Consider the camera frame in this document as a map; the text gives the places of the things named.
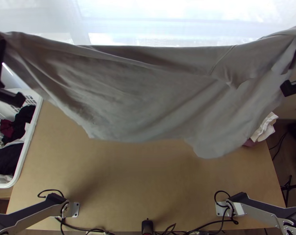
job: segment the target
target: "tabletop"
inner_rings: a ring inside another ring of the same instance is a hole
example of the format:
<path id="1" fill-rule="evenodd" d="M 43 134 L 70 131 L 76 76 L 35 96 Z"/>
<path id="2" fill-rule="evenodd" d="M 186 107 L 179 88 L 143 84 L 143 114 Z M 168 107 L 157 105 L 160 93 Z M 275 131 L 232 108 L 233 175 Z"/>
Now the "tabletop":
<path id="1" fill-rule="evenodd" d="M 192 230 L 220 220 L 213 200 L 218 190 L 246 192 L 251 199 L 284 207 L 266 142 L 202 159 L 181 140 L 134 144 L 89 139 L 81 126 L 44 102 L 7 213 L 41 202 L 37 194 L 51 188 L 80 202 L 79 216 L 66 219 L 69 224 L 109 231 L 140 231 L 146 218 L 154 221 L 156 231 L 173 223 L 177 230 Z M 223 229 L 268 227 L 249 217 L 238 221 Z M 59 228 L 53 218 L 30 227 Z"/>

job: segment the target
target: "white curtain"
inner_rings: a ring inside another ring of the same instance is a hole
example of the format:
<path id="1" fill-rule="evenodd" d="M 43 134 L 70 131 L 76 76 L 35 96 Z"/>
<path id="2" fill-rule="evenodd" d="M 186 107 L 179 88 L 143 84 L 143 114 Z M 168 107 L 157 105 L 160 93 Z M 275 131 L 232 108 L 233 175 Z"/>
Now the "white curtain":
<path id="1" fill-rule="evenodd" d="M 77 45 L 234 45 L 296 25 L 296 0 L 0 0 L 0 31 Z"/>

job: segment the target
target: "laundry basket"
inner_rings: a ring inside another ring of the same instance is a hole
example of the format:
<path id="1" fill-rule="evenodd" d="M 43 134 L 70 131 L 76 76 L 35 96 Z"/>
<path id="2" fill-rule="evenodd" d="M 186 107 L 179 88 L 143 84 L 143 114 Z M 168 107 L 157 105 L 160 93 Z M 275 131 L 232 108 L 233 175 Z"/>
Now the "laundry basket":
<path id="1" fill-rule="evenodd" d="M 41 105 L 43 102 L 43 98 L 31 89 L 8 89 L 8 90 L 13 93 L 21 92 L 26 98 L 23 106 L 35 105 L 36 109 L 35 109 L 34 115 L 32 117 L 32 121 L 30 122 L 29 129 L 26 130 L 26 132 L 25 132 L 25 142 L 24 142 L 21 154 L 20 154 L 20 158 L 18 160 L 18 164 L 16 166 L 15 174 L 10 182 L 0 183 L 0 188 L 12 187 L 17 182 L 18 178 L 20 177 L 20 173 L 21 173 L 23 163 L 24 163 L 24 160 L 26 157 L 26 153 L 27 153 L 30 141 L 31 141 L 33 133 L 34 133 L 35 126 L 37 124 L 39 111 L 40 111 L 40 108 L 41 108 Z M 0 101 L 0 121 L 1 121 L 1 119 L 7 119 L 10 121 L 14 121 L 15 115 L 19 111 L 20 111 L 20 108 Z M 0 139 L 2 139 L 3 136 L 4 135 L 0 132 Z"/>

